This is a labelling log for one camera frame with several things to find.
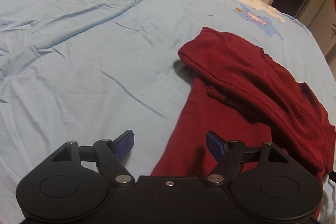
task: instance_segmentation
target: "red cloth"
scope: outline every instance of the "red cloth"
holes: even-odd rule
[[[178,52],[197,73],[154,176],[205,176],[216,161],[213,130],[248,146],[273,141],[322,183],[332,171],[335,127],[305,83],[297,83],[259,48],[232,33],[203,28]]]

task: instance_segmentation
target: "silver rivet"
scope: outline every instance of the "silver rivet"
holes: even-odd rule
[[[212,174],[207,177],[207,180],[213,183],[220,183],[224,180],[224,177],[218,174]]]
[[[174,182],[173,181],[166,181],[166,185],[167,186],[174,186]]]
[[[132,178],[129,175],[118,175],[115,177],[115,180],[116,182],[119,182],[119,183],[127,183],[127,182],[130,182]]]

